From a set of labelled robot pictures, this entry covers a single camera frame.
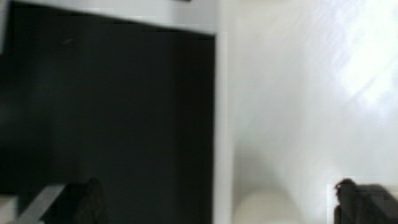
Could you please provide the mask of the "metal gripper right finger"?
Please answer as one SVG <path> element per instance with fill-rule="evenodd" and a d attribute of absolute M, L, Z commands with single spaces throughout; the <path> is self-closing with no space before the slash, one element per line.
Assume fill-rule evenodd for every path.
<path fill-rule="evenodd" d="M 336 184 L 334 224 L 398 224 L 398 198 L 379 184 Z"/>

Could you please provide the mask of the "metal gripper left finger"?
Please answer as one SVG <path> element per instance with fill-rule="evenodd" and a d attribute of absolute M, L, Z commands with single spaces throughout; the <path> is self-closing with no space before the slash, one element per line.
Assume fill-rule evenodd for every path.
<path fill-rule="evenodd" d="M 100 180 L 47 186 L 15 224 L 107 224 L 107 201 Z"/>

